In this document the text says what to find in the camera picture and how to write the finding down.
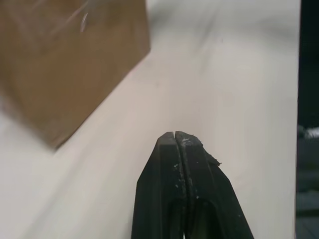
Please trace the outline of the brown cardboard box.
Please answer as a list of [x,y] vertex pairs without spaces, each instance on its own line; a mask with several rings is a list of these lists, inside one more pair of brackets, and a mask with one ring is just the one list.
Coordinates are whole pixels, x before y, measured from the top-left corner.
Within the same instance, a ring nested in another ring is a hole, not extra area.
[[0,0],[0,96],[53,148],[150,49],[146,0]]

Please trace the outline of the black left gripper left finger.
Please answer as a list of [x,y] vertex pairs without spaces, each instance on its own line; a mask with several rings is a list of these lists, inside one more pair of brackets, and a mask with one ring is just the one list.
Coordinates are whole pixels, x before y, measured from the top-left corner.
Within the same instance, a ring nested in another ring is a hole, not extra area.
[[173,132],[166,132],[137,181],[131,239],[183,239],[186,185]]

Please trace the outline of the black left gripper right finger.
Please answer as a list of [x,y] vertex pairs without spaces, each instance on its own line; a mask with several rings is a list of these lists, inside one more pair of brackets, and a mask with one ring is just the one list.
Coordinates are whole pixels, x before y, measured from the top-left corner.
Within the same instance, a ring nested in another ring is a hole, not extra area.
[[254,239],[230,180],[194,135],[175,132],[187,189],[185,239]]

